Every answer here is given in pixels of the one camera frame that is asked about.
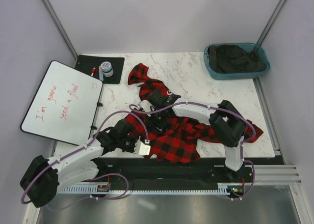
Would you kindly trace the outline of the red black plaid shirt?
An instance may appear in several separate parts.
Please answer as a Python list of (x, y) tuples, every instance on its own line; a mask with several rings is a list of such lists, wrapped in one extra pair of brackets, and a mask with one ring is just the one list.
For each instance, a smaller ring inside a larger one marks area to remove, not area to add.
[[(128, 84), (139, 84), (141, 100), (149, 99), (154, 91), (159, 91), (163, 96), (168, 97), (169, 88), (162, 81), (148, 77), (148, 70), (149, 67), (144, 64), (137, 64), (129, 73)], [(145, 157), (147, 159), (156, 155), (158, 161), (189, 163), (200, 159), (196, 149), (198, 140), (220, 143), (211, 126), (187, 117), (169, 118), (162, 132), (158, 132), (148, 123), (145, 125), (151, 146), (149, 155)]]

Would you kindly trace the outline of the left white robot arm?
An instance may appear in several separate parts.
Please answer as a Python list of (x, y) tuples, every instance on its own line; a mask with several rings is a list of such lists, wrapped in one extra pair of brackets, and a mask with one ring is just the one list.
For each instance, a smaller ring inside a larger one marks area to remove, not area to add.
[(23, 199), (22, 204), (32, 203), (40, 208), (66, 187), (85, 180), (104, 181), (108, 170), (100, 157), (116, 148), (133, 153), (134, 130), (130, 122), (121, 119), (115, 126), (96, 133), (84, 144), (59, 157), (35, 157), (20, 180), (24, 190), (22, 197), (29, 198), (28, 201)]

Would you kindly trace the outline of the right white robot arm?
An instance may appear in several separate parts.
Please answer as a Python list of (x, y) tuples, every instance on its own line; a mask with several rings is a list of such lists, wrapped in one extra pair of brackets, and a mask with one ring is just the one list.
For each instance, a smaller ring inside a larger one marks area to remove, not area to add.
[(225, 148), (225, 177), (237, 181), (242, 176), (244, 160), (240, 142), (244, 139), (246, 124), (232, 103), (223, 100), (220, 104), (206, 105), (192, 102), (179, 95), (164, 96), (154, 91), (148, 100), (140, 103), (145, 112), (155, 112), (146, 118), (148, 124), (162, 132), (174, 117), (188, 117), (211, 126), (214, 135)]

